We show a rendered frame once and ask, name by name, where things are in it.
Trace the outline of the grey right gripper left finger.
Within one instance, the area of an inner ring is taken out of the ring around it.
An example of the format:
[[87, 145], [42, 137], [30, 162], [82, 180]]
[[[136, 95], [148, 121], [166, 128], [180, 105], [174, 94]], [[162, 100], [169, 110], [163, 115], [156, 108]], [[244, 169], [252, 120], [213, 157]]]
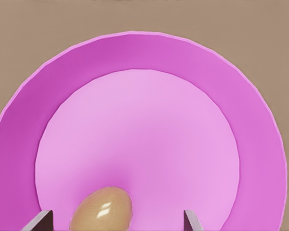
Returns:
[[39, 212], [20, 231], [53, 231], [53, 211], [43, 210]]

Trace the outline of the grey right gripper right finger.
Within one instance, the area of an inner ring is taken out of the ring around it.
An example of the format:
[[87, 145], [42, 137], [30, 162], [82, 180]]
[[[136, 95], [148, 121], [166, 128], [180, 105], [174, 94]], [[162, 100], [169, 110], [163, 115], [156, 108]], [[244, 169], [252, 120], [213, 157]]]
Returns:
[[184, 211], [184, 231], [204, 231], [197, 215], [193, 210]]

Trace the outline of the brown egg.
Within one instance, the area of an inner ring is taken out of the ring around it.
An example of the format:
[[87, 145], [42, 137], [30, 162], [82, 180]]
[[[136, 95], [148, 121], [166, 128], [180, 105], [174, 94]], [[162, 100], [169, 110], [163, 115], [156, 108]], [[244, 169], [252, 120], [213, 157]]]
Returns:
[[104, 187], [88, 195], [76, 208], [70, 231], [127, 231], [132, 201], [120, 187]]

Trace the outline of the pink round plate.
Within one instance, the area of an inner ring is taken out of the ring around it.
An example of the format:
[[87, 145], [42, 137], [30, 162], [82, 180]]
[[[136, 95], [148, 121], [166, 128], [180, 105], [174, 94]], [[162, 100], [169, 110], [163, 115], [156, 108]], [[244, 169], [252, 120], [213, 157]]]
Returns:
[[75, 45], [35, 71], [0, 115], [0, 231], [40, 211], [68, 229], [106, 186], [130, 229], [278, 231], [287, 164], [275, 119], [233, 64], [187, 39], [124, 32]]

